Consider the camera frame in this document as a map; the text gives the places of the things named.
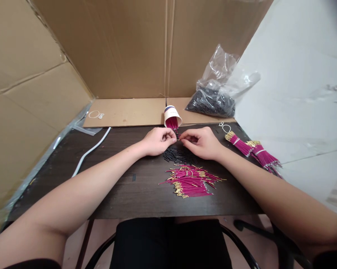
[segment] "white paper cup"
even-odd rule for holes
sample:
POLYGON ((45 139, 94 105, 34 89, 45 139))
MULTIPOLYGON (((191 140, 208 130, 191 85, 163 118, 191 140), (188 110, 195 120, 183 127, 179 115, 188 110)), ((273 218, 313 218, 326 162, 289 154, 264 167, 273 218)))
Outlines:
POLYGON ((178 126, 180 126, 182 124, 182 119, 180 117, 180 115, 177 113, 177 110, 174 106, 167 106, 165 107, 165 112, 164 112, 164 125, 166 126, 166 121, 168 118, 171 117, 176 117, 177 118, 177 123, 178 126))

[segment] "plastic sheet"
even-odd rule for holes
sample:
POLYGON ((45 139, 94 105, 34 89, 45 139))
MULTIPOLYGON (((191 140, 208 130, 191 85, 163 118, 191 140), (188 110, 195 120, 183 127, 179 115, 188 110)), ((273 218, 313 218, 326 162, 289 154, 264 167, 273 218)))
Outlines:
POLYGON ((237 55, 224 52, 219 44, 208 62, 196 92, 186 110, 215 117, 229 118, 235 115, 234 99, 260 80, 260 74, 236 71, 237 55))
MULTIPOLYGON (((88 104, 78 115, 75 119, 73 119, 64 130, 60 132, 60 134, 57 136, 57 138, 52 142, 48 150, 45 152, 45 154, 41 157, 39 162, 36 164, 36 166, 32 169, 30 174, 23 180, 20 187, 15 191, 15 193, 12 195, 12 197, 9 199, 9 201, 6 203, 6 206, 2 209, 0 209, 0 225, 5 222, 5 220, 8 217, 9 212, 11 211, 12 207, 16 203, 16 201, 20 198, 20 196, 23 194, 27 186, 35 179, 36 174, 39 172, 41 167, 44 165, 44 163, 47 161, 49 156, 53 153, 56 146, 59 144, 59 142, 65 137, 67 133, 69 133, 72 129, 79 130, 81 132, 87 133, 89 135, 95 135, 98 133, 102 128, 82 128, 83 122, 85 119, 85 116, 87 115, 87 112, 89 111, 91 107, 91 103, 88 104)), ((2 199, 5 199, 6 194, 0 195, 0 201, 2 199)))

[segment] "clear plastic bag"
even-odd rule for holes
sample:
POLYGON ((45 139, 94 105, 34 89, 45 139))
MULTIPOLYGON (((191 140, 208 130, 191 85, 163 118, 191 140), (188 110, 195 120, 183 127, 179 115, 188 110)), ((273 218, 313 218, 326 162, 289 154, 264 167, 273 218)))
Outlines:
POLYGON ((235 115, 234 99, 240 92, 255 85, 260 74, 246 74, 236 70, 237 55, 224 52, 218 44, 186 110, 215 117, 229 118, 235 115))

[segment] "black pants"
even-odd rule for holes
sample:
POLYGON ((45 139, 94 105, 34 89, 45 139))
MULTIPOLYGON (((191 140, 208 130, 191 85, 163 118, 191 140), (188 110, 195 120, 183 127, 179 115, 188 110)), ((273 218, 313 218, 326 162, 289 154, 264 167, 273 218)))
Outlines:
POLYGON ((110 269, 232 268, 218 220, 141 218, 116 228, 110 269))

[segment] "dark wooden table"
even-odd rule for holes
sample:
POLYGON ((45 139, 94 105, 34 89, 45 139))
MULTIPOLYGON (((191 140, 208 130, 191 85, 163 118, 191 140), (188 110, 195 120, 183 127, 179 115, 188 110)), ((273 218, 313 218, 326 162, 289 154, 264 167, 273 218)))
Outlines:
MULTIPOLYGON (((242 140, 249 140, 238 123, 228 123, 242 140)), ((217 124, 198 124, 180 127, 182 133, 187 129, 204 126, 212 128, 219 141, 233 151, 240 153, 224 139, 225 133, 217 124)), ((154 126, 113 128, 102 144, 84 160, 80 171, 113 156, 126 147, 140 141, 154 126)), ((68 180, 74 172, 81 156, 92 148, 106 132, 101 130, 95 136, 89 136, 72 130, 57 146, 53 154, 38 172, 35 180, 24 191, 14 205, 8 221, 16 220, 36 201, 52 189, 68 180)), ((260 214, 261 208, 238 183, 238 181, 220 164, 200 158, 198 165, 220 178, 227 179, 216 184, 217 189, 208 186, 214 194, 205 197, 182 199, 177 197, 173 185, 158 183, 169 177, 166 170, 174 168, 173 162, 167 162, 162 155, 145 157, 133 164, 115 184, 110 193, 99 205, 91 218, 133 218, 133 217, 172 217, 172 216, 208 216, 260 214)), ((258 165, 254 158, 248 158, 258 165)))

